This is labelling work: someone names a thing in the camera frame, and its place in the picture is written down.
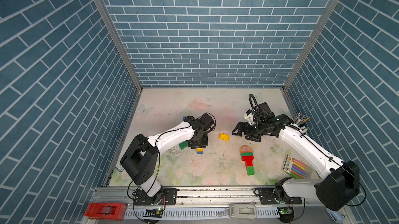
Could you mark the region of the long green lego brick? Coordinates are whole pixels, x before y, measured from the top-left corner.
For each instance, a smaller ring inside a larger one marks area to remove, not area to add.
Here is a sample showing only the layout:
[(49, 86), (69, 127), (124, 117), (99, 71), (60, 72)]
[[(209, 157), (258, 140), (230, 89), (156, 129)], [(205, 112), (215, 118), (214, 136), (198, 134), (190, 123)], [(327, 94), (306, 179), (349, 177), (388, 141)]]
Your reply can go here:
[(182, 142), (182, 143), (179, 144), (179, 148), (180, 148), (181, 150), (184, 150), (184, 149), (187, 148), (187, 147), (188, 147), (188, 142), (187, 142), (187, 141), (184, 141), (184, 142)]
[(253, 156), (253, 153), (252, 152), (242, 152), (241, 157), (243, 157), (243, 156)]

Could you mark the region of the orange round lego piece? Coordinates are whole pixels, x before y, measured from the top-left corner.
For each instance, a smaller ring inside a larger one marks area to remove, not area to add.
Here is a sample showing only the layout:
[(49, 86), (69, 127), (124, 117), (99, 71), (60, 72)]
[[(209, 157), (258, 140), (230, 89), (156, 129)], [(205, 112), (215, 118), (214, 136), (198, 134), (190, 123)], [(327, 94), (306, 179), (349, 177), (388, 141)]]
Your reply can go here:
[(249, 146), (242, 146), (241, 153), (252, 153), (252, 148)]

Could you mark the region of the long red lego brick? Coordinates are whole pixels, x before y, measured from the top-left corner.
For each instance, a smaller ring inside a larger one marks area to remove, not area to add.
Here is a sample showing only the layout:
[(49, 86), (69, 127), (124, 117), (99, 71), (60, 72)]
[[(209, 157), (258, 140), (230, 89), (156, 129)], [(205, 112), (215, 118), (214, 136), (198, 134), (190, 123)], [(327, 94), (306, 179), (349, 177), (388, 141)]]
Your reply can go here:
[(246, 155), (241, 157), (242, 161), (253, 161), (254, 156), (253, 155)]

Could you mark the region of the small green lego brick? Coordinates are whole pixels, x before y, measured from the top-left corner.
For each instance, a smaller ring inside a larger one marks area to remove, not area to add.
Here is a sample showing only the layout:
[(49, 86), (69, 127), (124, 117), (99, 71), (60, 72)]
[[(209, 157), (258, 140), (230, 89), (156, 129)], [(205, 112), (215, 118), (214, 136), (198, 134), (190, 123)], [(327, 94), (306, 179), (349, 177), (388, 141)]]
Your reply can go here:
[(255, 170), (253, 166), (247, 166), (246, 167), (246, 172), (248, 176), (253, 176), (255, 174)]

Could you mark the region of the long green lego brick front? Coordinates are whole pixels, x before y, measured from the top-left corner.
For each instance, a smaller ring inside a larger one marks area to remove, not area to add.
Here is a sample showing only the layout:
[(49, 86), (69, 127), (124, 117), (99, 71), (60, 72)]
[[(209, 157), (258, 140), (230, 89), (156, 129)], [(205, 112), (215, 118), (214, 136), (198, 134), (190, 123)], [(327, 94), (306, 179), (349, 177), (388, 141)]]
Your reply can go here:
[(253, 153), (252, 152), (242, 152), (241, 157), (243, 157), (243, 156), (253, 156)]

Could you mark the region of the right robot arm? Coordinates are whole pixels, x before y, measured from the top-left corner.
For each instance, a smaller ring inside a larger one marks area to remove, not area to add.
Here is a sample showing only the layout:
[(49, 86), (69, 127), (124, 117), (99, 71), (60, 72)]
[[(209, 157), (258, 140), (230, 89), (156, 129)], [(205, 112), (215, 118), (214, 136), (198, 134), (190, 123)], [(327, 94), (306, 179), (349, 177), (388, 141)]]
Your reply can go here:
[(254, 142), (260, 142), (263, 136), (275, 136), (294, 148), (319, 176), (318, 179), (281, 179), (274, 185), (274, 197), (278, 202), (307, 198), (338, 211), (363, 190), (360, 169), (354, 162), (345, 162), (325, 150), (291, 118), (284, 114), (276, 116), (267, 103), (258, 104), (254, 95), (249, 96), (249, 102), (251, 109), (246, 112), (246, 122), (239, 122), (232, 134)]

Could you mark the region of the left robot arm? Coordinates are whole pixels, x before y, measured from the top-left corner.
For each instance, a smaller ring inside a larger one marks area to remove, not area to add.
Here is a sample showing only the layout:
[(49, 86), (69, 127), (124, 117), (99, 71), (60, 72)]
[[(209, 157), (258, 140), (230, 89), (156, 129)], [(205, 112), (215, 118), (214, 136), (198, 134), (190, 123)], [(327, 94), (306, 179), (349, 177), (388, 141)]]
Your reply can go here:
[(163, 188), (157, 180), (160, 158), (171, 148), (186, 142), (191, 149), (208, 145), (208, 134), (216, 128), (216, 120), (210, 113), (199, 118), (186, 116), (183, 121), (170, 130), (154, 136), (137, 135), (125, 153), (120, 164), (134, 184), (148, 197), (159, 198)]

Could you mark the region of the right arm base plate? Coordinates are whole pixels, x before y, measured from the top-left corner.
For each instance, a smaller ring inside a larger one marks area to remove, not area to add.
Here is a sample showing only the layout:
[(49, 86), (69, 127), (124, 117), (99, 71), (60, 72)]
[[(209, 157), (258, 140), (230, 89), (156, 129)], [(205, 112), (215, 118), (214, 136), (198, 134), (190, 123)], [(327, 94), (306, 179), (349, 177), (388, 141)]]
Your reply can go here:
[(285, 193), (283, 193), (279, 189), (275, 189), (275, 187), (260, 187), (253, 189), (254, 194), (259, 198), (262, 205), (271, 205), (271, 204), (302, 204), (301, 198), (291, 198), (288, 197)]

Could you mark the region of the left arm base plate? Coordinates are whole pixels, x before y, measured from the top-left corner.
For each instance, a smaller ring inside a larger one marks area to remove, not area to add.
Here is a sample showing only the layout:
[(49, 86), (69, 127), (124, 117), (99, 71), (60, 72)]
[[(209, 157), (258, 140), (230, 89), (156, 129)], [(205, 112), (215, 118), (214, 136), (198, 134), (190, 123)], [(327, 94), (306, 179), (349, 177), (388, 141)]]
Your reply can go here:
[(176, 205), (177, 192), (178, 190), (176, 188), (161, 188), (158, 193), (150, 197), (143, 189), (138, 188), (135, 191), (134, 205)]

